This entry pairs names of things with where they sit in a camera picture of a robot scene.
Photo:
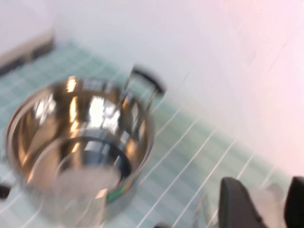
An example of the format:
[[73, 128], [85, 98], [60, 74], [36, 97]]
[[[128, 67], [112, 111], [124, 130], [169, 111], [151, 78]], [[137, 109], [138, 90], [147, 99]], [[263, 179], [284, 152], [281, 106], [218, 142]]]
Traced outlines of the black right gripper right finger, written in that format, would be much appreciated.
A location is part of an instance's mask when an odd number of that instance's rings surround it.
[[284, 211], [288, 228], [304, 227], [304, 177], [294, 176], [288, 189]]

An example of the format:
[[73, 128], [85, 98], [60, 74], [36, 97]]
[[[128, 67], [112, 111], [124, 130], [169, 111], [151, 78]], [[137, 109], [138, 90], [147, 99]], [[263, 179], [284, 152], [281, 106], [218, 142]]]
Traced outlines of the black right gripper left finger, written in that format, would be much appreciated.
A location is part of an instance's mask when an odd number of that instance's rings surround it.
[[247, 188], [237, 179], [224, 177], [220, 182], [218, 223], [221, 228], [264, 228]]

